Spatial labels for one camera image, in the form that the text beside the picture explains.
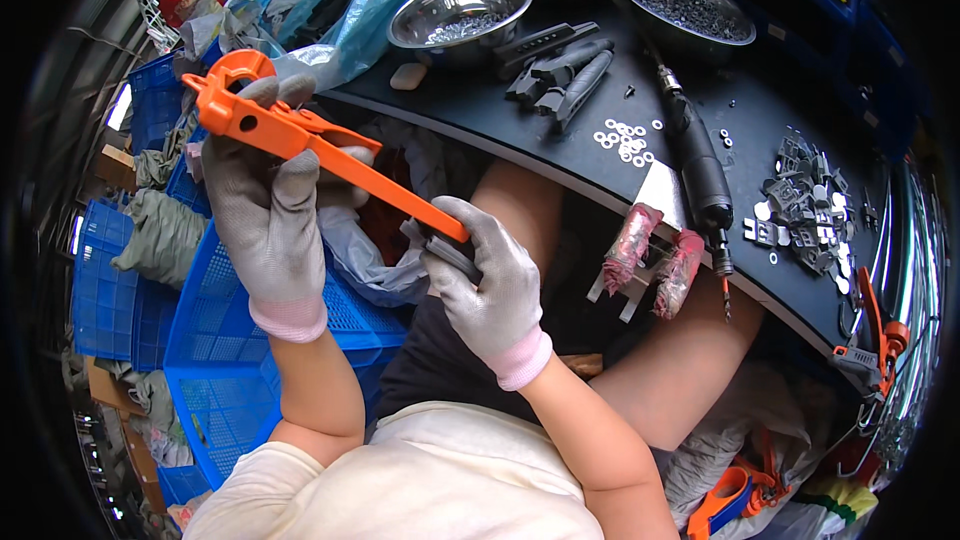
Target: window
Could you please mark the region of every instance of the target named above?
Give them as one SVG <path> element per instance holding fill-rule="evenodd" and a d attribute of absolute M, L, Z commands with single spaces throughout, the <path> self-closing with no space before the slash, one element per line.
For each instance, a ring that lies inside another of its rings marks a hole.
<path fill-rule="evenodd" d="M 130 109 L 131 93 L 130 84 L 124 84 L 123 90 L 120 90 L 120 96 L 117 98 L 117 103 L 110 111 L 110 116 L 106 118 L 107 127 L 117 131 L 120 130 L 120 125 L 123 124 L 123 119 L 127 116 L 127 110 Z"/>
<path fill-rule="evenodd" d="M 70 243 L 70 254 L 77 254 L 77 245 L 80 242 L 80 231 L 84 229 L 84 216 L 81 214 L 77 215 L 77 218 L 73 222 L 73 241 Z"/>

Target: hand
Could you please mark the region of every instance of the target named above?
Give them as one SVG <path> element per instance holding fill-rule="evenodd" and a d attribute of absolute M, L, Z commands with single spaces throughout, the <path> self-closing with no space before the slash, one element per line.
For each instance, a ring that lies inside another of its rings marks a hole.
<path fill-rule="evenodd" d="M 439 292 L 450 325 L 493 373 L 503 390 L 519 390 L 546 367 L 553 354 L 540 328 L 540 271 L 525 248 L 491 214 L 453 196 L 433 205 L 461 222 L 483 272 L 479 287 L 442 258 L 423 252 L 430 283 Z"/>
<path fill-rule="evenodd" d="M 269 108 L 298 106 L 313 94 L 313 78 L 256 80 L 238 96 Z M 343 149 L 367 165 L 366 148 Z M 217 234 L 249 293 L 249 312 L 267 334 L 312 342 L 327 329 L 324 246 L 317 206 L 360 206 L 369 195 L 328 171 L 304 150 L 287 162 L 243 142 L 211 136 L 203 143 L 203 177 Z"/>

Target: stainless steel bowl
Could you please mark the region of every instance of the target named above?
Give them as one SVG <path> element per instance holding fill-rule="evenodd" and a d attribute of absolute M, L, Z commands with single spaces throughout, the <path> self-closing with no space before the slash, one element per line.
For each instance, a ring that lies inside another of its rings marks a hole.
<path fill-rule="evenodd" d="M 390 21 L 387 37 L 394 46 L 414 51 L 428 67 L 478 67 L 490 61 L 494 49 L 514 39 L 517 21 L 532 1 L 408 0 Z M 503 20 L 470 36 L 428 43 L 439 29 L 484 15 Z"/>
<path fill-rule="evenodd" d="M 656 45 L 675 54 L 687 54 L 710 65 L 723 65 L 734 55 L 737 47 L 745 47 L 757 39 L 757 29 L 750 18 L 733 0 L 709 1 L 717 12 L 732 21 L 742 40 L 724 40 L 684 27 L 678 19 L 666 18 L 644 6 L 640 0 L 630 0 L 639 9 L 640 22 L 653 37 Z"/>

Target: drill bit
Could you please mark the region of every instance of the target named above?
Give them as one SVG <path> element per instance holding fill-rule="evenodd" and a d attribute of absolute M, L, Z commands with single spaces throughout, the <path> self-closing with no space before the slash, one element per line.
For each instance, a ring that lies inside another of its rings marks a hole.
<path fill-rule="evenodd" d="M 726 323 L 730 323 L 730 285 L 726 277 L 720 279 L 723 280 L 723 313 Z"/>

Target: pink glove cuff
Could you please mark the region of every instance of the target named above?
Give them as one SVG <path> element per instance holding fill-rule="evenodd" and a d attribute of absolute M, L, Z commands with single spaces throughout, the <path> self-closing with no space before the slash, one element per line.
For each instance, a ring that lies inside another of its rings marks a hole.
<path fill-rule="evenodd" d="M 286 342 L 313 342 L 327 329 L 327 304 L 323 295 L 269 303 L 249 297 L 249 315 L 270 336 Z"/>
<path fill-rule="evenodd" d="M 496 374 L 501 389 L 514 392 L 533 382 L 544 371 L 552 352 L 553 340 L 540 329 L 540 325 L 534 325 L 520 342 L 500 354 L 483 358 L 483 362 Z"/>

